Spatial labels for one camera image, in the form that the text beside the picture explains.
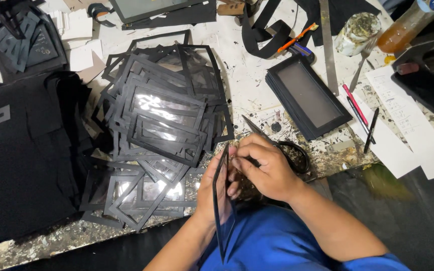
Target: paint-stained table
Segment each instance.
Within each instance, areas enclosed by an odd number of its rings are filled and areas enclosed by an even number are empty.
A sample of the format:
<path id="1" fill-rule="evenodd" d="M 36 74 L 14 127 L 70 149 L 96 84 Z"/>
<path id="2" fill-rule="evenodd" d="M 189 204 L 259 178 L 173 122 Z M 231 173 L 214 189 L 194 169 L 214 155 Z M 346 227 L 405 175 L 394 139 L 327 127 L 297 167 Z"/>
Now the paint-stained table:
<path id="1" fill-rule="evenodd" d="M 381 9 L 382 15 L 379 19 L 383 28 L 389 27 L 391 19 L 383 10 L 377 0 L 368 0 L 370 3 Z M 269 24 L 278 19 L 285 21 L 292 26 L 297 12 L 297 22 L 294 28 L 294 35 L 302 29 L 307 21 L 306 13 L 298 9 L 294 1 L 282 1 L 273 15 Z M 117 15 L 106 15 L 108 20 L 120 25 Z M 347 168 L 363 166 L 377 161 L 377 158 L 369 152 L 363 154 L 363 142 L 358 139 L 347 125 L 343 125 L 325 134 L 323 137 L 307 142 L 292 121 L 289 120 L 287 113 L 279 103 L 277 97 L 264 81 L 266 70 L 283 59 L 289 57 L 288 54 L 278 55 L 271 59 L 260 59 L 247 53 L 244 49 L 240 27 L 238 27 L 232 16 L 218 16 L 217 22 L 197 24 L 192 26 L 176 26 L 166 28 L 141 29 L 137 31 L 121 31 L 117 28 L 106 28 L 94 25 L 94 39 L 101 39 L 103 52 L 106 56 L 112 53 L 124 52 L 128 48 L 131 40 L 184 29 L 191 29 L 191 42 L 193 44 L 208 44 L 218 60 L 222 71 L 222 79 L 226 88 L 226 96 L 229 99 L 233 124 L 236 134 L 236 141 L 249 133 L 249 128 L 244 124 L 240 117 L 244 114 L 254 123 L 261 125 L 274 140 L 292 140 L 301 145 L 309 152 L 312 166 L 309 174 L 301 176 L 304 180 L 313 180 L 330 176 L 334 173 L 343 171 Z M 159 43 L 169 41 L 158 40 L 139 44 L 139 47 L 157 46 Z M 322 47 L 315 48 L 312 41 L 308 47 L 316 54 L 316 63 L 312 66 L 324 82 L 326 79 L 326 67 Z M 385 54 L 377 48 L 368 58 L 375 67 L 384 65 Z M 360 55 L 347 57 L 335 52 L 336 71 L 338 82 L 351 82 L 354 72 L 361 60 Z M 361 72 L 362 76 L 355 90 L 355 95 L 360 96 L 371 107 L 380 105 L 374 90 L 364 74 L 371 68 L 367 63 L 364 64 Z M 94 106 L 98 100 L 99 92 L 108 84 L 100 77 L 90 83 L 93 88 L 92 96 L 88 108 Z M 395 123 L 389 114 L 382 110 L 383 120 L 395 133 L 402 138 Z M 423 108 L 423 112 L 434 126 L 434 114 Z M 204 157 L 201 167 L 205 167 L 211 155 Z M 195 183 L 198 177 L 190 181 L 188 191 L 195 195 Z M 192 214 L 192 209 L 187 209 L 186 214 Z M 145 227 L 151 227 L 165 223 L 172 218 L 152 217 Z M 85 221 L 71 221 L 65 225 L 55 226 L 45 234 L 35 234 L 24 240 L 8 241 L 0 244 L 0 269 L 24 264 L 41 258 L 48 258 L 64 251 L 72 250 L 77 247 L 96 243 L 106 239 L 118 237 L 131 233 L 132 229 L 116 230 L 110 227 L 97 225 Z"/>

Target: left hand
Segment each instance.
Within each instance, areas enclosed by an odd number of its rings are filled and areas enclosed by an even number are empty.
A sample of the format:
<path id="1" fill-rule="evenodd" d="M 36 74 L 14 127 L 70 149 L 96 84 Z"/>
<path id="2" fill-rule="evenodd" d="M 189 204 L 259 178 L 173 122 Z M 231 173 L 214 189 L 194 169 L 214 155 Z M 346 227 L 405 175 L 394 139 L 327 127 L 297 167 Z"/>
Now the left hand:
<path id="1" fill-rule="evenodd" d="M 234 155 L 236 151 L 237 148 L 235 146 L 229 146 L 229 157 Z M 209 226 L 215 224 L 212 181 L 214 179 L 215 171 L 219 165 L 221 156 L 222 151 L 212 158 L 206 172 L 202 176 L 200 187 L 197 191 L 197 208 L 195 210 L 194 217 L 198 217 L 203 223 L 206 223 Z M 227 189 L 227 194 L 232 200 L 234 200 L 240 195 L 241 190 L 239 189 L 239 182 L 235 181 L 237 170 L 232 166 L 230 161 L 228 167 L 228 176 L 231 185 L 229 185 L 229 188 Z M 218 183 L 225 182 L 225 176 L 227 175 L 222 172 L 222 174 L 220 174 Z M 221 201 L 225 202 L 225 191 L 223 189 L 217 191 L 217 197 L 219 198 L 219 205 L 221 204 Z"/>

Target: black pen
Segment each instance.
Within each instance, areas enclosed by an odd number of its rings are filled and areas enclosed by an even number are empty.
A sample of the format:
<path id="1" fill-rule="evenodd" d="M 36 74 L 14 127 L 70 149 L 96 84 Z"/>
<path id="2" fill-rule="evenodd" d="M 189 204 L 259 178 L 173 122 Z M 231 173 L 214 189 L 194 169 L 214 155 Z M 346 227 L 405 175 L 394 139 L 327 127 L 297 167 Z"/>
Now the black pen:
<path id="1" fill-rule="evenodd" d="M 369 135 L 369 129 L 366 126 L 366 124 L 364 123 L 364 121 L 361 119 L 361 116 L 358 113 L 358 109 L 356 109 L 356 107 L 353 104 L 353 101 L 351 100 L 351 98 L 349 98 L 349 96 L 346 98 L 348 99 L 349 105 L 353 109 L 354 114 L 356 115 L 356 118 L 358 119 L 359 123 L 361 123 L 361 126 L 363 126 L 363 129 L 365 129 L 366 135 Z M 373 137 L 371 137 L 371 143 L 376 144 L 376 141 L 374 141 Z"/>
<path id="2" fill-rule="evenodd" d="M 373 136 L 374 126 L 376 126 L 376 120 L 377 120 L 378 113 L 379 113 L 379 108 L 376 108 L 376 110 L 374 111 L 373 120 L 371 121 L 371 126 L 369 127 L 368 138 L 366 139 L 366 143 L 365 143 L 365 154 L 367 153 L 367 150 L 369 149 L 369 142 L 371 141 L 371 137 Z"/>

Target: metal ruler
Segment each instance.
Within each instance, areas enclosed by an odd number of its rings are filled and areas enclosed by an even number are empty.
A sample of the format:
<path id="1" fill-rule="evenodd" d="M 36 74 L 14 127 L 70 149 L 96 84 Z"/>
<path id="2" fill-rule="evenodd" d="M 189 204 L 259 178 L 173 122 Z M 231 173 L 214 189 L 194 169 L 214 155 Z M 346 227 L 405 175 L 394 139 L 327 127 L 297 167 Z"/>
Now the metal ruler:
<path id="1" fill-rule="evenodd" d="M 328 76 L 328 88 L 335 96 L 339 96 L 338 77 L 334 65 L 333 38 L 331 36 L 331 24 L 329 22 L 329 2 L 319 0 L 321 6 L 322 43 L 324 44 L 324 60 L 326 62 L 326 74 Z"/>

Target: fork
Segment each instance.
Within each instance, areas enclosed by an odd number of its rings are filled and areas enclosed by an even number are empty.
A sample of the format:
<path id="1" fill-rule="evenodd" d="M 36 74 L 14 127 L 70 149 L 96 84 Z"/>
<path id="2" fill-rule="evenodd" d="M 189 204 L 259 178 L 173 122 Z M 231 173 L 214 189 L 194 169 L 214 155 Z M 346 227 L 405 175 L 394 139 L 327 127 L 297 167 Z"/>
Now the fork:
<path id="1" fill-rule="evenodd" d="M 371 54 L 371 51 L 373 50 L 374 46 L 376 45 L 377 37 L 371 39 L 366 47 L 361 51 L 361 62 L 359 62 L 359 67 L 356 73 L 354 74 L 353 80 L 351 81 L 351 85 L 349 86 L 349 92 L 353 92 L 356 88 L 356 84 L 358 83 L 359 74 L 361 73 L 361 68 L 363 67 L 363 63 L 365 62 L 365 59 L 369 57 Z"/>

